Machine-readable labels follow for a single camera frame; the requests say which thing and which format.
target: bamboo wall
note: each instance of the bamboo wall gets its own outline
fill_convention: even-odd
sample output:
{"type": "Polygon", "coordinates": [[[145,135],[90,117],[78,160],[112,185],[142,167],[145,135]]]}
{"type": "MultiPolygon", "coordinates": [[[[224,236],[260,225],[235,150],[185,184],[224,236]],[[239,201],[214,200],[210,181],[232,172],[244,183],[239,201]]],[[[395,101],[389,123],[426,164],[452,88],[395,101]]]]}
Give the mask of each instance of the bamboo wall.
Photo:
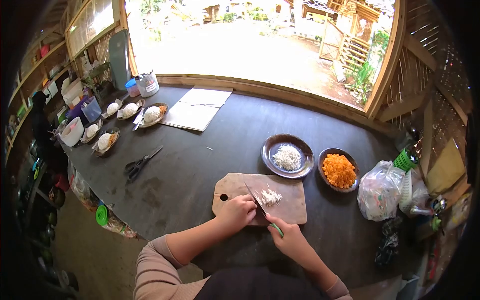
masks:
{"type": "Polygon", "coordinates": [[[398,129],[420,129],[428,172],[450,138],[465,160],[465,133],[472,101],[452,37],[427,0],[407,0],[406,31],[393,79],[376,118],[398,129]]]}

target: pink container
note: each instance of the pink container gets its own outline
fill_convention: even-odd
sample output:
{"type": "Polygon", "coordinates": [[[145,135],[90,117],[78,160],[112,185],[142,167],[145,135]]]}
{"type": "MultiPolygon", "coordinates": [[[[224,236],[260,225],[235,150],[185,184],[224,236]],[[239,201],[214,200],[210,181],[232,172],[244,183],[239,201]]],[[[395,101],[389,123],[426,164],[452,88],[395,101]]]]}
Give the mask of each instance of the pink container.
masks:
{"type": "Polygon", "coordinates": [[[128,82],[125,84],[125,87],[127,88],[128,95],[129,95],[131,98],[140,96],[140,91],[138,90],[138,86],[137,86],[137,82],[135,82],[135,78],[133,78],[132,80],[128,81],[128,82]]]}

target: green basket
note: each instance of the green basket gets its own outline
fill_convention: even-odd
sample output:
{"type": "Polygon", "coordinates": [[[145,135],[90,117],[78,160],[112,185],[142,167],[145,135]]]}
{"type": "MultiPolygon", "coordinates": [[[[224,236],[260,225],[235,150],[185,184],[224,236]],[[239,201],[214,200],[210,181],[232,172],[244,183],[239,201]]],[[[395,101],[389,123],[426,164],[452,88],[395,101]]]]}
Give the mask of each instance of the green basket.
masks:
{"type": "Polygon", "coordinates": [[[397,168],[408,172],[411,168],[414,168],[416,164],[414,164],[407,155],[407,151],[405,149],[400,152],[400,155],[395,158],[393,165],[397,168]]]}

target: window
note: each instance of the window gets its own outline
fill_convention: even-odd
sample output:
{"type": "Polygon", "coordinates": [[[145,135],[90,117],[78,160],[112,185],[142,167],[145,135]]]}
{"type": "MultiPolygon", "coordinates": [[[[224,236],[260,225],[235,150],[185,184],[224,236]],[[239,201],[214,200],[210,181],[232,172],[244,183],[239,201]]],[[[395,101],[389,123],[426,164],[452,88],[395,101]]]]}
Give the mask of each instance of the window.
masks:
{"type": "Polygon", "coordinates": [[[90,1],[67,33],[73,55],[76,56],[86,44],[112,24],[112,0],[90,1]]]}

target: wooden cutting board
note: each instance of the wooden cutting board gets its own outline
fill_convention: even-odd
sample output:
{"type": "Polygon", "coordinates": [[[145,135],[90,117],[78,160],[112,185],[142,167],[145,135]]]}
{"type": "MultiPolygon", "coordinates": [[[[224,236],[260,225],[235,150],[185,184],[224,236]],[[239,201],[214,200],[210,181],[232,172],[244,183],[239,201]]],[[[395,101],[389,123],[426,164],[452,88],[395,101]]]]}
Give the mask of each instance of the wooden cutting board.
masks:
{"type": "MultiPolygon", "coordinates": [[[[216,216],[228,200],[248,194],[245,182],[254,194],[255,191],[261,194],[262,190],[267,190],[270,187],[271,190],[282,195],[280,205],[264,206],[265,211],[272,216],[279,217],[289,224],[307,223],[307,209],[302,181],[285,179],[276,175],[228,173],[215,185],[212,210],[216,216]],[[228,199],[222,201],[220,199],[222,195],[227,195],[228,199]]],[[[262,212],[257,210],[255,218],[249,225],[268,226],[268,224],[269,222],[262,212]]]]}

